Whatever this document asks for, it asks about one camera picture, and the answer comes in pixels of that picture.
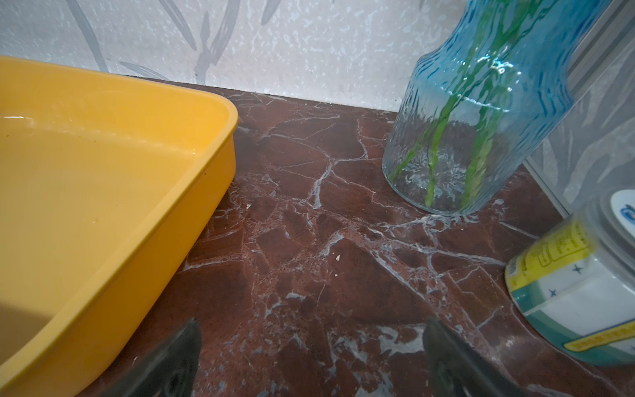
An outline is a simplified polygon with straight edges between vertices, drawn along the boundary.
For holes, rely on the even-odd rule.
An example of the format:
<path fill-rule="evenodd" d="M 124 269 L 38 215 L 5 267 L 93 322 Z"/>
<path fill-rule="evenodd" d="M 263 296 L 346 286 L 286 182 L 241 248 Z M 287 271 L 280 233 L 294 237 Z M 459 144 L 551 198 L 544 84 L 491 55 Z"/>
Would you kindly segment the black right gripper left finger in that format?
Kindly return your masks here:
<path fill-rule="evenodd" d="M 102 395 L 190 396 L 201 348 L 200 326 L 196 319 L 189 319 Z"/>

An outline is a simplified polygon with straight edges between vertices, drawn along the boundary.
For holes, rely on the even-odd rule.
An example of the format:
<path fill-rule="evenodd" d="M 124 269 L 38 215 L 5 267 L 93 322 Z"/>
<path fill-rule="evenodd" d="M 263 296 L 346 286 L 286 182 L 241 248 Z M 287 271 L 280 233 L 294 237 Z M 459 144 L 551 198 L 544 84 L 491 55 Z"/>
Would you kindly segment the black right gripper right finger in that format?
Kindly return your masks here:
<path fill-rule="evenodd" d="M 436 318 L 423 333 L 428 371 L 436 396 L 523 396 L 455 332 Z"/>

